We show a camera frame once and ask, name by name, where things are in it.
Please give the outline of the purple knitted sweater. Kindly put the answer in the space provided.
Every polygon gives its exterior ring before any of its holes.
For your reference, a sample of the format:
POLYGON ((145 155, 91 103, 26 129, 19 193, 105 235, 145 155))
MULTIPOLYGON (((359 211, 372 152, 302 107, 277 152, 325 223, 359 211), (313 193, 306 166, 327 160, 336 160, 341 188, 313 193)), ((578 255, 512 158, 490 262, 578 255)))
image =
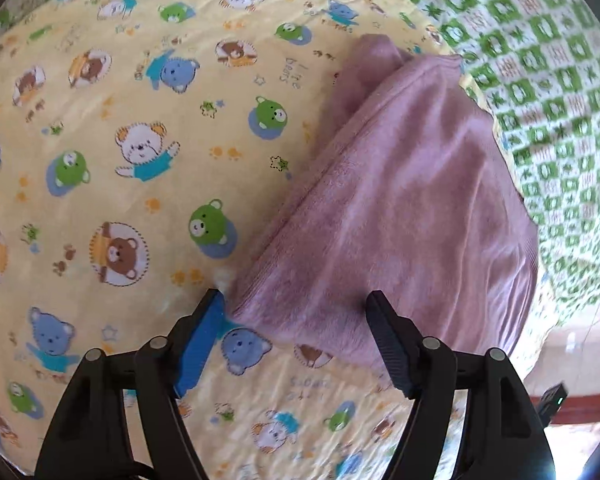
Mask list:
POLYGON ((492 116, 454 55, 356 40, 315 155, 253 245, 227 301, 237 323, 382 369, 364 314, 374 290, 455 350, 512 350, 538 276, 538 229, 492 116))

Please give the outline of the yellow bear print bedsheet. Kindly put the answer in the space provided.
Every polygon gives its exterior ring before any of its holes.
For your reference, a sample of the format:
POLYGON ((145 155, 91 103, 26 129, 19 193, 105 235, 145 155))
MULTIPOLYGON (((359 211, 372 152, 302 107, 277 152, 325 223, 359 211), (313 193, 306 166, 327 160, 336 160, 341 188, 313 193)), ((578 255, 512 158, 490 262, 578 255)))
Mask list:
POLYGON ((505 110, 540 0, 12 0, 0 12, 0 453, 34 471, 88 349, 225 287, 359 36, 459 53, 505 110))

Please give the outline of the green white checkered quilt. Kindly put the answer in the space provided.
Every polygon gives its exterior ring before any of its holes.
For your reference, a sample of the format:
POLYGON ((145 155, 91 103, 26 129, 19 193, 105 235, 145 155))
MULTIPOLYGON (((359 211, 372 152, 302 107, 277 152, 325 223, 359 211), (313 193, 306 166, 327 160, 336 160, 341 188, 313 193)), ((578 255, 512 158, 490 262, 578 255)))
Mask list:
POLYGON ((559 307, 600 302, 600 22, 584 0, 412 0, 498 118, 559 307))

